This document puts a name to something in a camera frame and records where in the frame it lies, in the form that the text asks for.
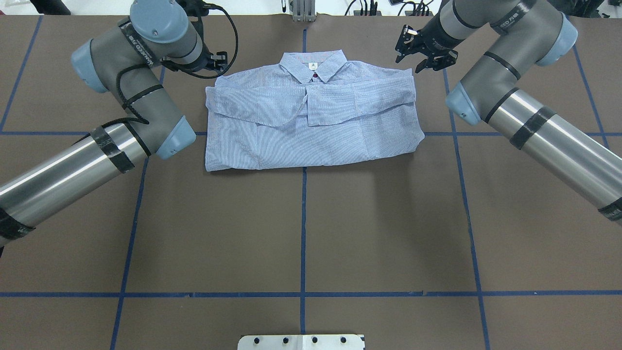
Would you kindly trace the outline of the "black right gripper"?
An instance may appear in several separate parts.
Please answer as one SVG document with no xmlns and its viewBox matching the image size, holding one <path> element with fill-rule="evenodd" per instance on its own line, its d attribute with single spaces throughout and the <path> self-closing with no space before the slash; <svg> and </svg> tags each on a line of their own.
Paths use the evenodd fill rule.
<svg viewBox="0 0 622 350">
<path fill-rule="evenodd" d="M 439 71 L 444 68 L 442 66 L 453 66 L 457 62 L 457 46 L 458 39 L 449 35 L 440 22 L 428 22 L 420 31 L 403 26 L 395 46 L 395 63 L 408 55 L 421 53 L 427 58 L 417 65 L 415 73 L 425 69 Z"/>
</svg>

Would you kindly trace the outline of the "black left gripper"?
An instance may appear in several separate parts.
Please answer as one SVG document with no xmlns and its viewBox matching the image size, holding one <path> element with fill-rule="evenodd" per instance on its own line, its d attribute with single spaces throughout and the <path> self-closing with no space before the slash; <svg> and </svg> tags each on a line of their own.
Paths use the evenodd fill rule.
<svg viewBox="0 0 622 350">
<path fill-rule="evenodd" d="M 205 46 L 201 47 L 200 53 L 198 53 L 196 59 L 192 62 L 193 73 L 201 70 L 209 70 L 222 74 L 227 71 L 228 67 L 229 64 L 226 51 L 212 54 Z"/>
</svg>

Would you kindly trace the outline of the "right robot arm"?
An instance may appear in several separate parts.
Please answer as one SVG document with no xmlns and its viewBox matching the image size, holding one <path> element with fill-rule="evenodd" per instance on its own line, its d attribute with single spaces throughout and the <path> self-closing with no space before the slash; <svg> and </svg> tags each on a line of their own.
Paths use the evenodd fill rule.
<svg viewBox="0 0 622 350">
<path fill-rule="evenodd" d="M 449 111 L 470 125 L 489 125 L 620 225 L 621 157 L 521 82 L 555 64 L 577 42 L 577 28 L 550 2 L 449 0 L 423 27 L 402 27 L 396 62 L 422 54 L 416 72 L 447 69 L 457 62 L 457 48 L 483 26 L 497 38 L 447 93 Z"/>
</svg>

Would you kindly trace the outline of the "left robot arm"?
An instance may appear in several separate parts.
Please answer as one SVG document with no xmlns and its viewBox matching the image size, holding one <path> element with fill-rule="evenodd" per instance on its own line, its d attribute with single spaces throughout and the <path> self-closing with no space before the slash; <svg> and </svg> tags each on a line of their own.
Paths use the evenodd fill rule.
<svg viewBox="0 0 622 350">
<path fill-rule="evenodd" d="M 145 159 L 175 155 L 196 133 L 155 69 L 212 78 L 229 68 L 224 51 L 208 49 L 204 18 L 226 11 L 205 0 L 135 0 L 127 16 L 89 38 L 70 57 L 85 88 L 110 97 L 116 112 L 67 149 L 1 186 L 1 245 L 32 233 L 42 222 Z"/>
</svg>

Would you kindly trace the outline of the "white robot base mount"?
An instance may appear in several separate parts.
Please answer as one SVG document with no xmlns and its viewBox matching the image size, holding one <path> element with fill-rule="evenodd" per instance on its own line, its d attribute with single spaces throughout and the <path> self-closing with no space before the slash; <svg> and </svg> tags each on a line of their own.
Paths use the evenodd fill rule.
<svg viewBox="0 0 622 350">
<path fill-rule="evenodd" d="M 238 350 L 364 350 L 359 334 L 248 335 L 238 341 Z"/>
</svg>

